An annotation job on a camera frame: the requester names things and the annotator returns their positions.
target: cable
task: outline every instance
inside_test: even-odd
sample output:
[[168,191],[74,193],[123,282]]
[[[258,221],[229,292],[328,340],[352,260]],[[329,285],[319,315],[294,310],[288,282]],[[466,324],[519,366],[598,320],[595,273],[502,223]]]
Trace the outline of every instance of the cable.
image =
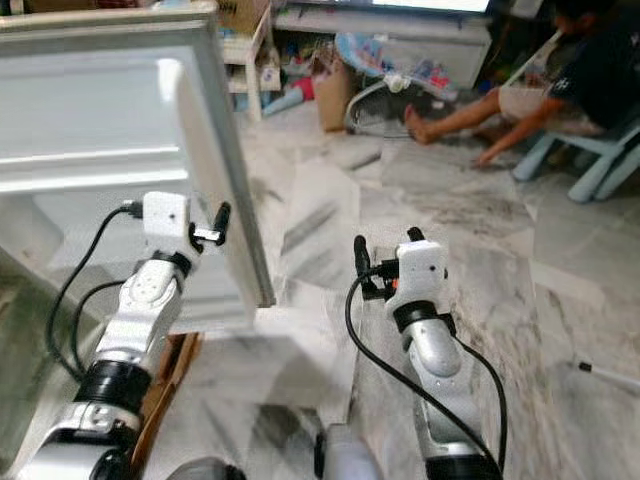
[[93,295],[102,290],[105,290],[110,287],[116,287],[124,284],[125,280],[116,280],[113,282],[103,283],[102,285],[98,285],[97,287],[93,287],[78,302],[78,306],[73,312],[73,316],[71,317],[71,354],[73,355],[73,360],[75,361],[77,370],[84,376],[87,373],[86,368],[84,367],[82,360],[80,360],[80,355],[78,354],[78,327],[80,326],[80,316],[82,315],[82,310],[84,309],[84,305],[91,299]]
[[493,368],[493,365],[489,363],[489,360],[484,358],[480,352],[474,350],[469,345],[465,344],[462,340],[457,337],[453,337],[460,344],[464,350],[474,356],[491,374],[491,378],[493,378],[493,383],[496,385],[496,390],[498,391],[498,398],[500,399],[500,451],[498,454],[498,466],[500,467],[500,471],[504,472],[504,464],[507,456],[507,434],[508,434],[508,422],[507,422],[507,397],[504,393],[504,387],[502,385],[502,381],[498,376],[498,373]]
[[111,220],[113,220],[113,218],[119,215],[120,213],[127,213],[130,211],[131,211],[130,206],[121,206],[113,210],[111,213],[109,213],[105,217],[105,219],[102,221],[102,224],[98,228],[98,231],[93,237],[93,241],[91,242],[89,249],[84,254],[84,257],[82,257],[82,260],[80,260],[80,263],[78,263],[78,265],[73,270],[73,272],[71,272],[71,275],[69,275],[69,278],[67,278],[67,280],[62,285],[62,288],[58,292],[58,295],[56,296],[53,302],[53,306],[51,307],[51,310],[49,311],[49,315],[47,317],[47,326],[45,329],[45,341],[47,344],[47,350],[49,351],[53,359],[56,362],[58,362],[60,365],[62,365],[62,367],[69,373],[69,375],[71,375],[73,379],[78,383],[80,383],[80,381],[82,380],[82,373],[76,371],[76,369],[69,364],[69,362],[64,358],[64,356],[62,355],[62,352],[56,345],[55,337],[53,334],[53,330],[56,323],[56,316],[58,314],[58,310],[60,309],[60,305],[62,304],[62,300],[64,299],[64,296],[67,293],[67,290],[69,289],[69,286],[75,280],[75,278],[78,276],[80,271],[84,268],[84,266],[87,264],[87,262],[91,258],[91,255],[93,255],[93,252],[98,246],[98,242],[100,241],[100,238],[102,237],[102,234],[104,233],[105,229],[109,225],[109,222],[111,222]]
[[477,447],[482,451],[486,460],[495,469],[495,473],[499,475],[500,478],[502,478],[500,469],[498,468],[498,465],[495,459],[493,458],[491,451],[487,448],[487,446],[484,444],[482,439],[478,437],[478,435],[466,423],[460,420],[460,418],[458,418],[458,416],[455,413],[453,413],[451,410],[445,407],[436,398],[434,398],[426,390],[424,390],[420,385],[412,381],[409,377],[402,374],[400,371],[393,368],[391,365],[389,365],[387,362],[385,362],[380,357],[378,357],[375,353],[369,350],[367,346],[364,343],[362,343],[362,341],[356,334],[356,331],[353,328],[353,322],[351,320],[351,303],[353,302],[353,296],[356,290],[358,289],[358,286],[365,279],[369,278],[374,273],[375,273],[375,268],[369,270],[368,272],[363,273],[362,275],[359,275],[358,278],[356,278],[353,284],[351,285],[351,288],[349,288],[349,293],[347,294],[347,300],[345,302],[344,316],[347,324],[347,331],[349,332],[349,336],[351,337],[351,340],[353,340],[353,343],[356,344],[356,347],[358,347],[358,350],[360,350],[369,360],[371,360],[373,363],[375,363],[378,367],[380,367],[382,370],[387,372],[393,378],[398,380],[400,383],[404,384],[406,387],[411,389],[413,393],[418,395],[425,402],[433,405],[436,409],[440,411],[440,413],[442,413],[445,417],[447,417],[447,419],[449,419],[456,427],[458,427],[465,435],[467,435],[473,441],[473,443],[475,443]]

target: man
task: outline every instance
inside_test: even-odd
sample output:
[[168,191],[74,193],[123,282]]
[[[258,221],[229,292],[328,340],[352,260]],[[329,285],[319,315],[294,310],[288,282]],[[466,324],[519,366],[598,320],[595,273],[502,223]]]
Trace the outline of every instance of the man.
[[424,145],[442,135],[479,125],[502,113],[514,127],[477,160],[486,166],[500,152],[544,128],[596,135],[625,119],[640,102],[640,16],[615,0],[555,0],[555,23],[580,36],[573,59],[547,89],[501,87],[442,120],[422,120],[405,111],[411,136]]

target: marble floor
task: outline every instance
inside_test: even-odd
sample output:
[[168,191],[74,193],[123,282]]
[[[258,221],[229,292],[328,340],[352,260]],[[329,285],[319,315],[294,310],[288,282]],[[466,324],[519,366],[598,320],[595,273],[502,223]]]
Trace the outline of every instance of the marble floor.
[[[500,373],[509,405],[505,479],[640,478],[640,394],[577,370],[586,360],[640,379],[640,188],[604,203],[566,197],[574,178],[517,184],[477,171],[461,134],[429,147],[322,133],[315,105],[259,124],[239,118],[253,200],[277,292],[255,328],[208,337],[152,452],[145,479],[219,456],[249,479],[312,479],[313,442],[348,421],[384,477],[424,479],[413,396],[356,355],[344,328],[352,241],[380,258],[410,226],[446,242],[460,335]],[[360,334],[401,367],[382,304],[354,305]],[[478,369],[485,437],[497,400]]]

